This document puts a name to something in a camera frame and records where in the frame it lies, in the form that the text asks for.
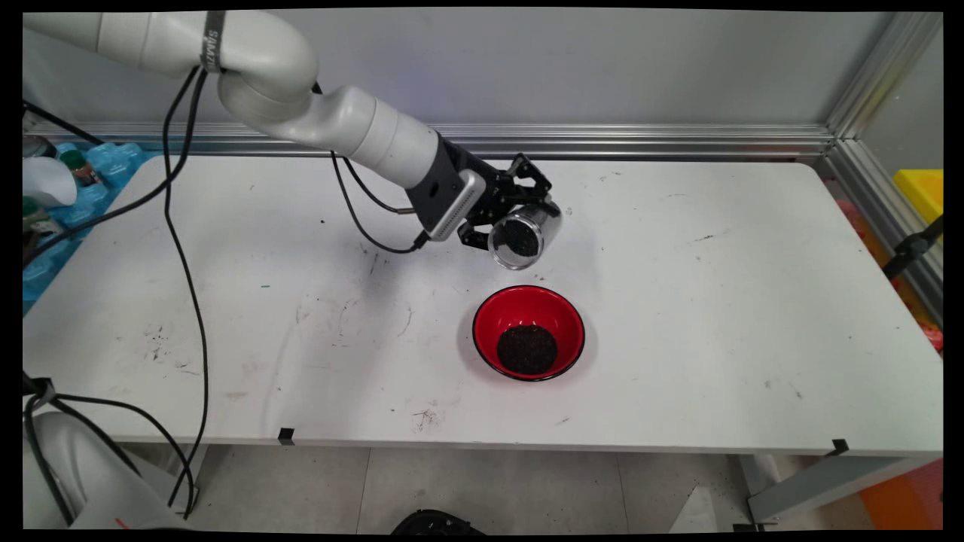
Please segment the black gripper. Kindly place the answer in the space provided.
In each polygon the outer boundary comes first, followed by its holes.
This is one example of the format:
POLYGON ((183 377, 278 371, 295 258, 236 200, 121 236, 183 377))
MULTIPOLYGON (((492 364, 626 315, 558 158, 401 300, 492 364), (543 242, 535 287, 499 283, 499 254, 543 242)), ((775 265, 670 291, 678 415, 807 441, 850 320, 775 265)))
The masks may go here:
POLYGON ((456 230, 458 240, 473 249, 491 251, 493 225, 516 205, 547 205, 552 184, 523 152, 508 169, 497 169, 481 159, 472 159, 469 169, 482 177, 485 185, 468 219, 456 230))

